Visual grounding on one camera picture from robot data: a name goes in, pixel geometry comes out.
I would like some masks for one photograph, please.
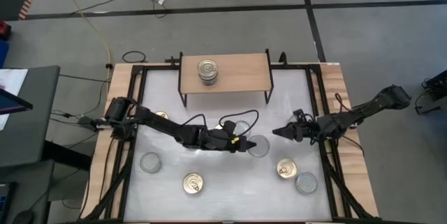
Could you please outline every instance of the computer screen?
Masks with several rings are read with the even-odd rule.
[[[33,105],[25,100],[0,89],[0,115],[32,110]]]

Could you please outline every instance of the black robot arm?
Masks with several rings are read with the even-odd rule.
[[[337,140],[345,134],[348,128],[361,124],[367,117],[385,109],[404,109],[410,105],[410,101],[411,97],[403,88],[391,85],[381,90],[369,102],[352,107],[347,112],[324,115],[316,121],[302,110],[296,110],[293,115],[297,121],[274,129],[273,133],[298,142],[301,142],[304,137],[310,137],[311,144],[324,142],[327,139]]]
[[[128,117],[129,111],[135,107],[133,117]],[[135,138],[137,125],[149,126],[174,137],[175,141],[185,148],[206,151],[246,151],[256,146],[247,141],[243,135],[235,136],[233,131],[236,124],[225,121],[222,129],[208,130],[206,125],[177,124],[165,119],[151,110],[128,98],[113,98],[103,119],[96,121],[98,126],[111,126],[112,137],[118,140],[132,140]]]

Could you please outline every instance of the clear plastic lid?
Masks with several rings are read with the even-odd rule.
[[[268,139],[262,135],[255,135],[250,137],[249,141],[256,143],[255,147],[248,149],[250,155],[255,158],[262,158],[268,154],[270,150],[270,143]]]
[[[160,156],[154,152],[148,152],[140,159],[140,167],[143,171],[154,174],[160,170]]]
[[[308,195],[318,188],[316,177],[310,172],[303,172],[296,178],[296,188],[300,193]]]
[[[233,131],[234,135],[238,136],[243,134],[243,132],[245,132],[246,130],[248,130],[250,128],[250,125],[243,121],[243,120],[239,120],[236,121],[236,128]],[[245,137],[249,137],[250,136],[250,130],[244,134]]]

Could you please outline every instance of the gray floor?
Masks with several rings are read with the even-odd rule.
[[[105,0],[78,0],[82,7]],[[313,3],[408,0],[312,0]],[[297,4],[303,0],[166,0],[168,8]],[[150,9],[148,0],[119,0],[95,11]],[[34,0],[30,14],[75,10],[71,0]],[[389,84],[402,85],[415,98],[420,83],[447,67],[447,6],[315,10],[328,61],[342,64],[351,104],[363,103]],[[282,51],[290,61],[318,61],[304,10],[97,17],[91,21],[105,36],[114,63],[129,50],[143,51],[150,62],[185,54]],[[6,67],[57,64],[61,72],[105,79],[105,50],[82,19],[11,22],[13,38]],[[96,106],[101,83],[59,78],[54,109],[72,113]],[[91,117],[101,115],[103,100]],[[389,220],[445,223],[447,211],[447,116],[416,116],[414,109],[387,111],[359,127],[379,214]],[[51,123],[47,138],[72,144],[88,130]],[[90,153],[91,142],[79,146]],[[63,177],[69,167],[58,166]],[[49,223],[73,220],[87,173],[52,191]]]

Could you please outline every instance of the wooden board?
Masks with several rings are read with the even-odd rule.
[[[202,60],[213,60],[217,65],[217,82],[207,86],[198,76],[197,65]],[[272,88],[267,54],[229,54],[183,56],[183,94],[203,94],[233,91],[269,91]]]
[[[127,91],[129,89],[129,82],[131,79],[132,65],[133,64],[117,64],[115,66],[109,94],[107,97],[107,103],[105,105],[106,109],[109,106],[112,98],[118,96],[127,96]],[[169,64],[146,64],[146,65],[168,66]],[[328,104],[330,111],[338,112],[339,110],[339,104],[334,97],[334,94],[336,92],[340,93],[340,95],[342,96],[343,103],[347,107],[350,107],[349,98],[340,65],[339,64],[320,64],[320,65],[325,85],[326,96],[328,97]],[[313,84],[314,84],[314,91],[317,97],[318,110],[322,112],[322,104],[320,99],[320,93],[318,91],[318,84],[316,82],[316,76],[312,75],[312,78],[314,80]],[[134,98],[136,98],[136,94],[139,89],[138,87],[139,84],[140,83],[137,80],[137,82],[135,83]],[[105,157],[107,156],[108,147],[111,141],[110,134],[111,134],[110,130],[104,130],[99,133],[98,141],[96,143],[96,151],[93,157],[90,171],[91,182],[89,187],[89,195],[87,198],[87,202],[85,203],[86,206],[84,212],[82,213],[82,217],[88,215],[93,210],[93,208],[98,204],[98,201],[100,199],[101,185],[103,184],[104,166],[106,164]],[[356,130],[349,130],[346,136],[355,140],[357,143],[360,143]],[[107,170],[105,175],[103,194],[104,192],[107,191],[110,183],[110,177],[112,176],[112,168],[115,160],[116,148],[117,148],[117,142],[115,141],[112,143],[109,159],[107,161]],[[361,203],[361,205],[365,208],[366,211],[368,211],[373,216],[378,216],[376,202],[374,200],[371,184],[369,182],[365,159],[362,157],[361,151],[353,144],[344,140],[340,140],[338,150],[340,154],[340,161],[342,163],[344,180],[347,187],[352,192],[357,201],[359,201],[359,203]],[[337,202],[338,214],[339,216],[343,216],[341,195],[337,190],[337,186],[333,184],[333,187]],[[113,204],[114,207],[112,209],[113,218],[118,217],[118,208],[119,208],[118,202],[121,199],[121,192],[122,187],[118,188],[117,192],[115,193],[114,204]]]

